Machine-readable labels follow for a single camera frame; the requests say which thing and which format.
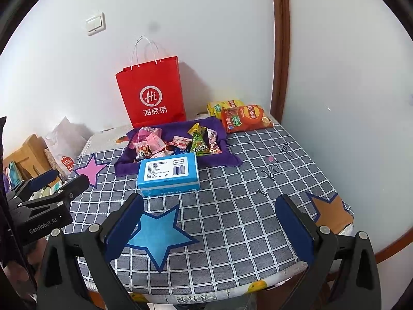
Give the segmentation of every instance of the table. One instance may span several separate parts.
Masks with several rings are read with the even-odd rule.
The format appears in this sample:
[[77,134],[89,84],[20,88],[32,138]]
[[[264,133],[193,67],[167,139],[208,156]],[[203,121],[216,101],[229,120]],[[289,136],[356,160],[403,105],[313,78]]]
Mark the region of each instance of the table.
[[[172,249],[162,273],[145,251],[124,248],[111,265],[125,288],[142,301],[185,304],[236,297],[274,286],[306,268],[278,223],[274,200],[288,194],[301,211],[315,217],[307,192],[331,199],[335,189],[278,123],[229,134],[227,141],[241,166],[200,169],[200,191],[145,198],[145,211],[153,215],[180,204],[177,225],[199,243]],[[110,165],[99,174],[97,187],[72,203],[74,222],[65,233],[102,223],[136,192],[136,175],[115,178],[113,164],[122,151],[96,154],[98,163]],[[90,157],[83,155],[75,168]],[[84,259],[79,262],[88,288],[96,290]]]

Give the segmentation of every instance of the hi logo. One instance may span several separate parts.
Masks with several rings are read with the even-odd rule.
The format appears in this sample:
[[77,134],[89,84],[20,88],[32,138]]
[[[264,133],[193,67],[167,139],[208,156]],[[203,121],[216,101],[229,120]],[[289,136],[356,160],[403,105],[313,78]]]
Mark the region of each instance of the hi logo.
[[156,86],[146,86],[139,94],[141,102],[148,107],[155,107],[162,101],[162,92]]

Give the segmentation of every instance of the pink candy wrapper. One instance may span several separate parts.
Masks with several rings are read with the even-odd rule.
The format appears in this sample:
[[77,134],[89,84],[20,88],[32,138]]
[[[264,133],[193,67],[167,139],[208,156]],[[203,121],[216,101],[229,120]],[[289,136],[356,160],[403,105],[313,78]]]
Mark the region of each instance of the pink candy wrapper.
[[163,150],[161,152],[156,153],[155,155],[153,155],[151,158],[157,158],[157,157],[163,157],[163,156],[169,156],[172,155],[173,151],[170,150]]
[[209,150],[211,152],[211,155],[222,153],[221,149],[219,149],[218,144],[216,143],[216,131],[209,128],[207,128],[206,130],[208,132]]
[[151,150],[152,154],[156,154],[157,152],[160,152],[161,150],[166,148],[165,143],[155,133],[151,133],[146,138],[146,141],[148,142],[149,149]]
[[161,137],[162,129],[154,128],[154,127],[142,127],[132,138],[131,143],[129,144],[129,148],[135,148],[135,144],[146,141],[146,138],[151,135],[152,133]]
[[179,149],[185,150],[186,147],[192,142],[192,139],[188,139],[186,137],[174,136],[172,142],[168,143],[168,145],[174,145]]

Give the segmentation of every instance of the cardboard box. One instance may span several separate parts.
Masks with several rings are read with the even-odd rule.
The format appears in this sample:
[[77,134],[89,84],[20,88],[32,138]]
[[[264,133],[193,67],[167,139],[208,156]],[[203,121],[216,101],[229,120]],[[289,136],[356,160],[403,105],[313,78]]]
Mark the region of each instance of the cardboard box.
[[195,153],[142,160],[138,188],[144,197],[199,190],[200,175]]
[[[43,139],[32,134],[24,141],[20,149],[3,159],[3,168],[14,161],[24,180],[36,178],[51,169],[44,153],[45,148],[46,144]],[[50,186],[59,181],[60,179],[57,178],[50,183]]]

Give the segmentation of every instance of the barcode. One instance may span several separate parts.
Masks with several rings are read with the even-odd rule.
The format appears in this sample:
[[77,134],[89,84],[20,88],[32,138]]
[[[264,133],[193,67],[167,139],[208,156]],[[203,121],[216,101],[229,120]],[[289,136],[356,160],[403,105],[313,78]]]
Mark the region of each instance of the barcode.
[[185,166],[174,166],[174,168],[172,169],[172,174],[173,175],[182,175],[185,173]]

